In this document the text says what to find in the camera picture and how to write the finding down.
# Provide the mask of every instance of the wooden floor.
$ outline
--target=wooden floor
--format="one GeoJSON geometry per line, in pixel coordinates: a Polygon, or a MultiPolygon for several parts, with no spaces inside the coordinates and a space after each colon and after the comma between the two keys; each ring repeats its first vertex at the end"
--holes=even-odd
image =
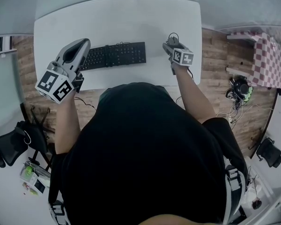
{"type": "MultiPolygon", "coordinates": [[[[210,30],[202,30],[202,36],[203,60],[199,87],[211,101],[216,113],[229,113],[233,102],[225,98],[225,92],[230,88],[229,78],[231,77],[226,72],[226,67],[249,71],[253,62],[253,45],[241,40],[228,41],[224,34],[210,30]]],[[[51,113],[46,119],[45,126],[55,128],[57,104],[41,96],[34,88],[37,77],[34,66],[33,37],[13,37],[13,48],[18,50],[19,72],[28,115],[31,116],[30,108],[33,105],[37,116],[41,119],[49,107],[51,113]]],[[[166,87],[166,90],[174,100],[180,96],[178,87],[166,87]]],[[[104,90],[81,91],[77,96],[96,107],[99,96],[103,92],[104,90]]],[[[251,137],[256,138],[260,129],[264,129],[266,125],[270,109],[262,108],[272,107],[275,93],[276,89],[255,87],[248,105],[243,107],[243,113],[252,104],[258,104],[261,107],[250,108],[233,128],[235,138],[244,155],[251,154],[248,150],[253,143],[251,137]]],[[[85,106],[81,101],[76,100],[75,103],[82,128],[93,117],[95,110],[90,106],[85,106]]]]}

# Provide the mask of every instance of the black keyboard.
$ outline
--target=black keyboard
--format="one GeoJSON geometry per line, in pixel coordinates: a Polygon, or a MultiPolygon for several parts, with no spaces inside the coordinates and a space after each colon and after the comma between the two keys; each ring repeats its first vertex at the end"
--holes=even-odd
{"type": "Polygon", "coordinates": [[[145,42],[92,48],[80,71],[146,62],[145,42]]]}

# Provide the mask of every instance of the small table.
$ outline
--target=small table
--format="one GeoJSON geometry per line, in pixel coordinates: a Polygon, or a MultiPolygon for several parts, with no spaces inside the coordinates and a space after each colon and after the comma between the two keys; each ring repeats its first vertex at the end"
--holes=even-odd
{"type": "Polygon", "coordinates": [[[81,90],[106,89],[132,82],[177,86],[163,42],[170,33],[193,53],[190,68],[200,83],[202,27],[200,6],[189,0],[91,0],[57,10],[35,21],[37,78],[67,44],[89,38],[91,47],[145,42],[147,63],[82,72],[81,90]]]}
{"type": "Polygon", "coordinates": [[[235,32],[227,39],[251,39],[255,41],[254,64],[250,74],[227,68],[228,72],[247,76],[252,86],[281,88],[281,47],[265,32],[235,32]]]}

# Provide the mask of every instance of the checkered cloth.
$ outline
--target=checkered cloth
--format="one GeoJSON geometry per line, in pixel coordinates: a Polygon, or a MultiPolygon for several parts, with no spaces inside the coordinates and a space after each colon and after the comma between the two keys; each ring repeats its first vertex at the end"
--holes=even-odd
{"type": "Polygon", "coordinates": [[[235,32],[228,39],[254,40],[254,64],[248,81],[252,86],[281,88],[281,47],[266,33],[235,32]]]}

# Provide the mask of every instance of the black shirt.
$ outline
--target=black shirt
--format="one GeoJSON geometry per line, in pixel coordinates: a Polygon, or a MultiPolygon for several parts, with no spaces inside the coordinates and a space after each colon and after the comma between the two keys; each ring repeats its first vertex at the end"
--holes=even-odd
{"type": "Polygon", "coordinates": [[[136,225],[160,214],[219,223],[223,155],[247,176],[224,118],[202,125],[159,87],[132,83],[113,88],[71,151],[55,157],[51,186],[71,224],[136,225]]]}

